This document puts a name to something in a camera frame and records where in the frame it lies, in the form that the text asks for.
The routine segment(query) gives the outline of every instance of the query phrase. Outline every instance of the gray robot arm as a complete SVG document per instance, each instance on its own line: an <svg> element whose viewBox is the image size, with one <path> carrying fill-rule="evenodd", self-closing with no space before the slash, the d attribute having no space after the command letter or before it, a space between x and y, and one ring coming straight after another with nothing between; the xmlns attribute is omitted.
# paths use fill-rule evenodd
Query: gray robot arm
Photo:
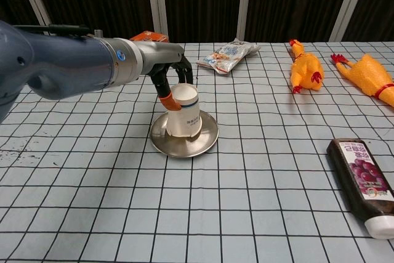
<svg viewBox="0 0 394 263"><path fill-rule="evenodd" d="M172 100L169 67L180 82L193 83L191 65L176 44L46 36L0 21L0 123L25 84L46 99L59 100L123 85L143 74L151 76L160 98Z"/></svg>

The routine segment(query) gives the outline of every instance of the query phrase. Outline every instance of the stainless steel plate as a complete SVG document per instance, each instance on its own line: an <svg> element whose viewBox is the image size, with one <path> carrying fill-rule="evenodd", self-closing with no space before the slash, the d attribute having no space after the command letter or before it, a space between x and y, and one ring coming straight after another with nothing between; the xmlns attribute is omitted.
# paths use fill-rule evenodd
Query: stainless steel plate
<svg viewBox="0 0 394 263"><path fill-rule="evenodd" d="M219 128L215 118L200 111L203 125L201 131L192 138L172 137L166 131L167 113L154 121L150 129L150 139L153 146L161 153L172 157L193 157L209 150L217 141Z"/></svg>

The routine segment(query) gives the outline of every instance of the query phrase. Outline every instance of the white bottle cap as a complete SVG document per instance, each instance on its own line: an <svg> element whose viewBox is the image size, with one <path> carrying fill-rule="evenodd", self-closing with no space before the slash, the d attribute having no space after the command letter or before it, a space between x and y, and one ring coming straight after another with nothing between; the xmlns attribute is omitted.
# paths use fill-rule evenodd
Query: white bottle cap
<svg viewBox="0 0 394 263"><path fill-rule="evenodd" d="M369 234L378 240L394 238L394 216L377 216L365 221Z"/></svg>

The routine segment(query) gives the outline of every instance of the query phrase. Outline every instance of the rubber chicken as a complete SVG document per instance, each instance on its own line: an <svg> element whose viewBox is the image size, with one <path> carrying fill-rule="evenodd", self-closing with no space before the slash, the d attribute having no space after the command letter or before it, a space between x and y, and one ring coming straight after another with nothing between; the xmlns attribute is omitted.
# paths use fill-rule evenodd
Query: rubber chicken
<svg viewBox="0 0 394 263"><path fill-rule="evenodd" d="M300 93L301 88L318 91L324 79L324 70L319 59L311 53L305 53L304 46L298 40L290 40L290 46L295 56L290 77L293 94Z"/></svg>
<svg viewBox="0 0 394 263"><path fill-rule="evenodd" d="M339 72L356 84L366 95L394 107L394 83L386 69L370 55L364 55L357 63L349 62L343 55L331 55Z"/></svg>

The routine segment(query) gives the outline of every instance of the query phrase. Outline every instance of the sauce bottle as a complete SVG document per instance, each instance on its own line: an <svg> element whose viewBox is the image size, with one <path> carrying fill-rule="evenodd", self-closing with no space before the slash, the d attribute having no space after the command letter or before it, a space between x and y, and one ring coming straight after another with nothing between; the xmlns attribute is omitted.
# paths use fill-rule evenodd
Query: sauce bottle
<svg viewBox="0 0 394 263"><path fill-rule="evenodd" d="M327 153L352 213L373 238L394 238L394 193L364 141L334 139Z"/></svg>

